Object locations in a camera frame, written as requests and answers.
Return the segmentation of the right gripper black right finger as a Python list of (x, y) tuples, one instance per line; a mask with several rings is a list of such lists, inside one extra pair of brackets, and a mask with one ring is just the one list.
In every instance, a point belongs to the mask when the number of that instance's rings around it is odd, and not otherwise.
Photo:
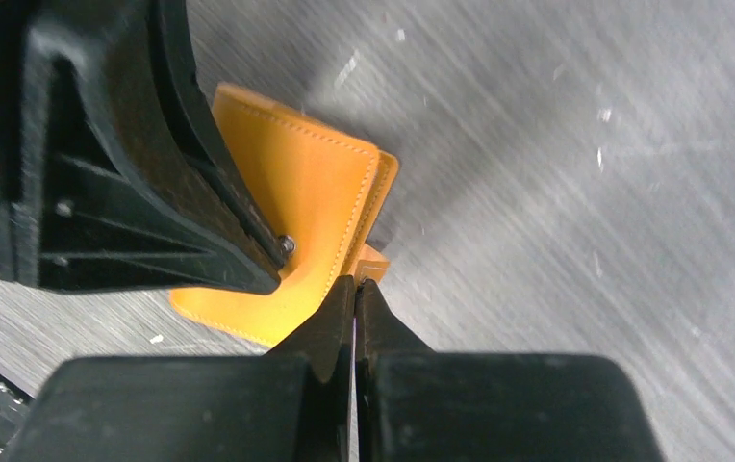
[(639, 394), (611, 359), (438, 352), (364, 281), (355, 305), (364, 461), (660, 461)]

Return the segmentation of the orange leather card holder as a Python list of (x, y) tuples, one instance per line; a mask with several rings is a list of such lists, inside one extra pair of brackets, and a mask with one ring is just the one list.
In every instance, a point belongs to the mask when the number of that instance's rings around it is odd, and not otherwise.
[(338, 277), (383, 278), (390, 262), (367, 239), (399, 162), (237, 85), (217, 86), (212, 113), (246, 186), (294, 250), (269, 295), (186, 288), (169, 301), (187, 319), (274, 347), (319, 308)]

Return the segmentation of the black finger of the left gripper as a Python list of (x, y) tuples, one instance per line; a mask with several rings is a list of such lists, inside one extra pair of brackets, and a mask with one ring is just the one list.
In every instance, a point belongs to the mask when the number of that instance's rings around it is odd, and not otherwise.
[(182, 1), (0, 1), (0, 279), (272, 293), (287, 255), (196, 79)]

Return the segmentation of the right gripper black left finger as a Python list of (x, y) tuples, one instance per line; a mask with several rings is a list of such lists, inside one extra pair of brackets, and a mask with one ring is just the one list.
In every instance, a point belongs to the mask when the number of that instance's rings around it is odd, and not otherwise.
[(260, 356), (101, 356), (61, 364), (11, 461), (344, 461), (356, 287)]

